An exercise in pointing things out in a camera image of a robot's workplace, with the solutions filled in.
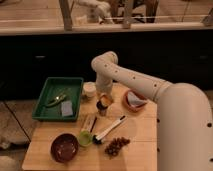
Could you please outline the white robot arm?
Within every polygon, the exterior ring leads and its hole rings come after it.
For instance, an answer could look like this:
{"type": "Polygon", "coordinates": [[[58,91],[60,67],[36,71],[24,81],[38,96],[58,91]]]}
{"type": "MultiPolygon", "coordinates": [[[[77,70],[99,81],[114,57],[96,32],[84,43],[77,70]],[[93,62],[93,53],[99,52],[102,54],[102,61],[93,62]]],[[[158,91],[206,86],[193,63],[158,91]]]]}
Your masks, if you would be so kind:
{"type": "Polygon", "coordinates": [[[213,111],[205,93],[118,65],[113,51],[91,61],[99,92],[117,81],[157,104],[157,171],[213,171],[213,111]]]}

